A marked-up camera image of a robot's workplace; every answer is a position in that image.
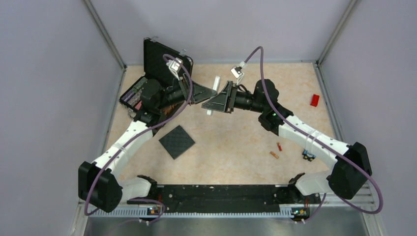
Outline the white remote control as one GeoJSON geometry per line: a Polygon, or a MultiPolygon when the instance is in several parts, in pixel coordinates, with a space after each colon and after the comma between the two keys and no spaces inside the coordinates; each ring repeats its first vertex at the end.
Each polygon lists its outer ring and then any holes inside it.
{"type": "MultiPolygon", "coordinates": [[[[210,98],[214,98],[214,96],[217,95],[217,93],[219,91],[219,87],[220,87],[220,80],[221,80],[221,77],[216,75],[215,79],[214,79],[213,86],[212,86],[213,95],[210,98]]],[[[207,116],[212,116],[213,110],[207,109],[206,114],[207,114],[207,116]]]]}

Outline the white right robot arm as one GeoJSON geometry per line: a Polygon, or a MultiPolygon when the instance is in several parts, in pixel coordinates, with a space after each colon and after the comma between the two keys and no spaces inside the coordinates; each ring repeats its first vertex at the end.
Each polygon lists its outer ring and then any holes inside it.
{"type": "Polygon", "coordinates": [[[366,175],[372,175],[366,147],[359,142],[349,145],[314,129],[280,105],[278,96],[269,79],[259,80],[253,93],[239,91],[229,81],[202,108],[223,113],[231,113],[235,108],[259,112],[258,121],[266,131],[297,143],[327,165],[327,171],[301,173],[294,178],[294,186],[288,189],[293,202],[301,203],[313,193],[329,192],[351,200],[367,182],[366,175]]]}

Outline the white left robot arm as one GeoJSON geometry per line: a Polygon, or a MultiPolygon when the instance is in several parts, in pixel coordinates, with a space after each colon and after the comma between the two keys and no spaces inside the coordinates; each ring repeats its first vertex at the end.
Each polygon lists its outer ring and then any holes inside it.
{"type": "MultiPolygon", "coordinates": [[[[185,92],[181,90],[181,85],[164,88],[158,80],[142,77],[127,94],[136,95],[140,99],[153,95],[159,100],[166,100],[169,106],[176,106],[179,102],[192,103],[193,92],[198,84],[188,79],[186,85],[192,85],[193,88],[185,92]]],[[[112,212],[121,201],[139,199],[145,203],[152,203],[157,199],[158,191],[152,186],[149,178],[137,177],[120,184],[117,177],[137,150],[154,136],[153,130],[173,120],[184,108],[182,105],[170,118],[165,117],[164,121],[154,126],[135,118],[106,152],[93,162],[83,162],[80,165],[79,197],[85,200],[86,216],[96,212],[89,211],[90,205],[95,206],[97,210],[112,212]]]]}

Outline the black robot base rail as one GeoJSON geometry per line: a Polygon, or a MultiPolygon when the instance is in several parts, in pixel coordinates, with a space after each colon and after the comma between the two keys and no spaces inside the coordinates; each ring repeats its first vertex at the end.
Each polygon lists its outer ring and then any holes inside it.
{"type": "Polygon", "coordinates": [[[318,204],[318,194],[302,195],[294,186],[274,184],[180,185],[153,187],[151,200],[168,213],[275,213],[284,205],[318,204]]]}

